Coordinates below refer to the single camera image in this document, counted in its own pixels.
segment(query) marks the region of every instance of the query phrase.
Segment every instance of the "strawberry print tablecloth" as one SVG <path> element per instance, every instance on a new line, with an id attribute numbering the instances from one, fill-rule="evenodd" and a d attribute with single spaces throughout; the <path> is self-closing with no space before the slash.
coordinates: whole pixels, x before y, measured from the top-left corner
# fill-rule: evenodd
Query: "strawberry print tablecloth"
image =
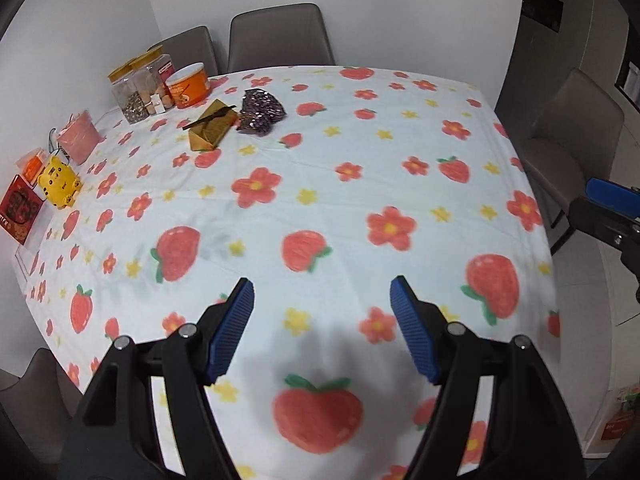
<path id="1" fill-rule="evenodd" d="M 499 340 L 527 333 L 553 358 L 542 219 L 479 89 L 333 66 L 212 84 L 203 106 L 135 126 L 107 114 L 84 187 L 33 262 L 30 311 L 81 390 L 118 334 L 164 337 L 246 276 L 254 314 L 208 388 L 242 478 L 395 480 L 436 395 L 390 309 L 395 276 L 447 319 Z M 233 129 L 219 149 L 191 152 L 181 126 L 213 99 L 240 106 L 249 88 L 287 117 L 268 136 Z M 180 470 L 154 387 L 165 460 Z M 478 464 L 489 402 L 483 383 L 462 471 Z"/>

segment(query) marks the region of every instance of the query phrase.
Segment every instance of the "chair leg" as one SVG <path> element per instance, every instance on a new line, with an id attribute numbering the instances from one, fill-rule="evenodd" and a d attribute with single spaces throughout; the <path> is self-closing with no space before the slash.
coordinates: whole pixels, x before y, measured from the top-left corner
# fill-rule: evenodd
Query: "chair leg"
<path id="1" fill-rule="evenodd" d="M 560 250 L 560 247 L 567 243 L 574 233 L 575 229 L 573 227 L 569 227 L 564 233 L 562 233 L 562 236 L 559 237 L 558 241 L 556 241 L 556 243 L 551 247 L 551 255 L 553 256 L 556 254 Z"/>
<path id="2" fill-rule="evenodd" d="M 558 216 L 556 216 L 556 219 L 553 222 L 551 222 L 552 229 L 558 225 L 558 222 L 561 221 L 563 216 L 564 216 L 564 210 L 561 209 L 560 212 L 558 213 Z"/>

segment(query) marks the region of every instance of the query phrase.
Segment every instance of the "yellow flower center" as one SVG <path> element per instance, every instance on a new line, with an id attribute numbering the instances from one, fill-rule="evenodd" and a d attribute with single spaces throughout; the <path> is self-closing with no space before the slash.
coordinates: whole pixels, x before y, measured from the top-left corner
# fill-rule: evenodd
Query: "yellow flower center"
<path id="1" fill-rule="evenodd" d="M 385 224 L 385 234 L 394 236 L 398 233 L 398 228 L 393 224 Z"/>

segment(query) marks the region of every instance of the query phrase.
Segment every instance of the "crumpled foil wrapper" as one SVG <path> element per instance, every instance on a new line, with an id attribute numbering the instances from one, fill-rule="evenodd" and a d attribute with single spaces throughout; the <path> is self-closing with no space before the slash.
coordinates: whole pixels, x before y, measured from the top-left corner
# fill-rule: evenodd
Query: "crumpled foil wrapper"
<path id="1" fill-rule="evenodd" d="M 274 123 L 283 120 L 286 115 L 282 104 L 274 96 L 261 88 L 252 88 L 244 92 L 238 130 L 263 137 L 271 131 Z"/>

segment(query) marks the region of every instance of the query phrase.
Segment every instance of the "white lid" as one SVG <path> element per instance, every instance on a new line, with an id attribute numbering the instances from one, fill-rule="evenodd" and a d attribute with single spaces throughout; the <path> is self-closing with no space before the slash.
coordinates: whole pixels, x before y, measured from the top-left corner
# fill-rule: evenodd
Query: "white lid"
<path id="1" fill-rule="evenodd" d="M 167 86 L 175 85 L 185 79 L 190 78 L 192 75 L 197 74 L 201 70 L 204 70 L 204 63 L 194 63 L 178 70 L 178 72 L 171 74 L 165 84 Z"/>

